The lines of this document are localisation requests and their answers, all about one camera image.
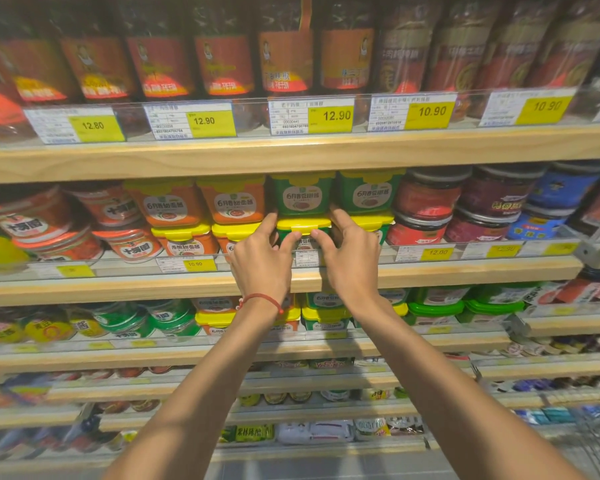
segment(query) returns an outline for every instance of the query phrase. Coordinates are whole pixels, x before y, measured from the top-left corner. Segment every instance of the yellow price label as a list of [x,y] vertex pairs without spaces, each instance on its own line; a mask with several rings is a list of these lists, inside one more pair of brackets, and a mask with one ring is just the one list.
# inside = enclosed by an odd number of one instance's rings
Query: yellow price label
[[216,261],[213,258],[185,259],[184,267],[190,273],[202,273],[204,271],[217,271]]
[[347,338],[347,331],[346,330],[341,330],[341,331],[326,331],[324,333],[324,338],[327,340],[330,339],[346,339]]
[[69,122],[83,143],[126,141],[115,116],[69,116]]
[[31,353],[35,353],[35,352],[40,352],[40,349],[36,345],[25,344],[25,345],[16,345],[13,348],[13,351],[18,354],[31,354]]
[[115,347],[111,342],[91,342],[87,348],[89,350],[111,350]]
[[516,120],[517,125],[553,125],[567,110],[573,96],[529,98]]
[[86,264],[78,264],[76,266],[62,265],[56,266],[65,278],[95,278],[95,273]]
[[446,261],[454,253],[453,248],[432,248],[422,252],[421,261]]
[[488,258],[512,258],[520,252],[522,244],[504,244],[492,246],[487,252]]
[[232,111],[188,112],[187,120],[194,138],[237,136]]
[[579,242],[556,242],[549,244],[544,250],[544,256],[565,256],[571,254],[578,247]]
[[310,107],[309,134],[351,133],[353,106]]
[[156,347],[158,344],[155,340],[133,340],[131,341],[132,347]]
[[451,333],[451,330],[450,326],[433,326],[429,327],[427,333]]
[[413,102],[409,104],[406,130],[435,130],[449,126],[455,102]]

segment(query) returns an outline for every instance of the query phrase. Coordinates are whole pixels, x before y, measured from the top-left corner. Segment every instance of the red string bracelet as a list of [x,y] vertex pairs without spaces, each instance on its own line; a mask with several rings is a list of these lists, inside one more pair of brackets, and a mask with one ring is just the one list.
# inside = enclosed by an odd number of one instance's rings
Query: red string bracelet
[[244,298],[240,298],[239,304],[238,304],[238,306],[235,307],[235,309],[240,310],[244,306],[244,304],[247,303],[247,301],[250,300],[251,298],[264,298],[276,306],[276,308],[278,309],[278,314],[282,315],[285,312],[282,309],[282,306],[280,306],[280,304],[276,300],[274,300],[269,295],[265,295],[263,293],[252,293],[252,294],[248,294]]

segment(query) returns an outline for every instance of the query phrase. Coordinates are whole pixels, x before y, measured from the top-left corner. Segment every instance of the red jar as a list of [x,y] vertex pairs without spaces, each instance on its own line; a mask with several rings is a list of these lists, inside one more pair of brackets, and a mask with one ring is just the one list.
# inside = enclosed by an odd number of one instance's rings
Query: red jar
[[436,221],[426,221],[404,214],[396,214],[395,224],[389,228],[386,241],[391,246],[435,244],[442,239],[450,220],[451,216]]
[[520,212],[504,217],[483,216],[456,207],[445,238],[448,242],[499,241],[519,216]]
[[462,183],[471,176],[470,166],[409,168],[403,177],[393,207],[424,220],[449,217]]
[[463,186],[459,205],[483,216],[517,215],[546,169],[545,164],[533,163],[477,165]]

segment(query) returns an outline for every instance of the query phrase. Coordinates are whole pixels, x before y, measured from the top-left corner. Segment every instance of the forearm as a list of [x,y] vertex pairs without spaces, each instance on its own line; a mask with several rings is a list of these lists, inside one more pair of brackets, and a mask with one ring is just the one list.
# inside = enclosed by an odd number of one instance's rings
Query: forearm
[[229,409],[276,311],[268,301],[249,300],[222,339],[108,469],[105,480],[204,478]]
[[354,316],[462,479],[584,477],[377,298]]

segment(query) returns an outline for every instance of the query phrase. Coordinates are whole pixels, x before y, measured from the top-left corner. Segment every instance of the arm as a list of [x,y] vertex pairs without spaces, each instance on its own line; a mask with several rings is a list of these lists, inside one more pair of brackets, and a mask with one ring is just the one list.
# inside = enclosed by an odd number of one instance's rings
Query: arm
[[331,286],[360,322],[465,480],[584,480],[558,450],[414,332],[377,291],[380,246],[341,209],[340,249],[314,231]]
[[[291,283],[291,250],[299,233],[271,247],[276,225],[270,214],[227,257],[243,296],[263,293],[282,303]],[[154,414],[105,480],[202,480],[240,384],[278,309],[252,298],[236,313],[224,336]]]

